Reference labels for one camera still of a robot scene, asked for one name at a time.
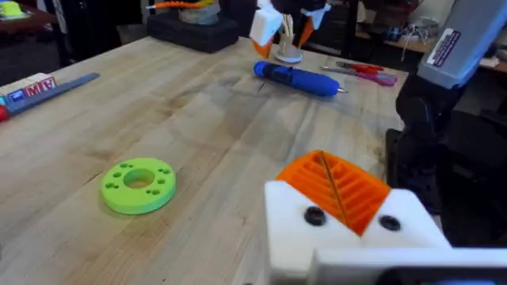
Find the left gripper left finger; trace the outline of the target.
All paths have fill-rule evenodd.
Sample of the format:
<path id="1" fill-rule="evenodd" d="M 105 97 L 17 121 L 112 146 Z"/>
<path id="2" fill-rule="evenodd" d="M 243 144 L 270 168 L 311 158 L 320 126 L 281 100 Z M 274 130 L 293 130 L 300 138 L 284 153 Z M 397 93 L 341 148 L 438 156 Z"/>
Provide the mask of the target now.
<path id="1" fill-rule="evenodd" d="M 331 175 L 342 162 L 314 150 L 265 183 L 269 284 L 305 284 L 315 250 L 360 245 L 359 236 L 348 228 Z"/>

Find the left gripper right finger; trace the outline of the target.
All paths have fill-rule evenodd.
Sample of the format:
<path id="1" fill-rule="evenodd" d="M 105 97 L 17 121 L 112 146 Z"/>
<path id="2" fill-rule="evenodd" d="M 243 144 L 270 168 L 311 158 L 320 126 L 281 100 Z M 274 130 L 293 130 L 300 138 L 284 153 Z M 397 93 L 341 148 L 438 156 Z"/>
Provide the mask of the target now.
<path id="1" fill-rule="evenodd" d="M 362 245 L 382 248 L 442 248 L 450 242 L 411 191 L 391 188 L 342 158 L 321 152 L 333 208 L 326 213 Z"/>

